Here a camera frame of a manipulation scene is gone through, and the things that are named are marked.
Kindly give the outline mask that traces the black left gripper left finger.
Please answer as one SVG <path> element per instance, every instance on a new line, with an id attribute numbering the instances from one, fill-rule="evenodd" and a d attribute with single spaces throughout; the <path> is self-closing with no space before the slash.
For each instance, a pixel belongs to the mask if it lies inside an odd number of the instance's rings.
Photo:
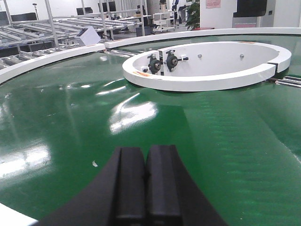
<path id="1" fill-rule="evenodd" d="M 145 165 L 139 147 L 118 147 L 94 180 L 38 226 L 145 225 Z"/>

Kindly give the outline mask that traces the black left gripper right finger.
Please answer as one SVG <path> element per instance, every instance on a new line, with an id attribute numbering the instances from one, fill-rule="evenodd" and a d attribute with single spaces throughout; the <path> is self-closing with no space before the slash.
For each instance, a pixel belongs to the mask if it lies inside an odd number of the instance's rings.
<path id="1" fill-rule="evenodd" d="M 225 226 L 186 170 L 174 145 L 153 145 L 146 161 L 146 224 Z"/>

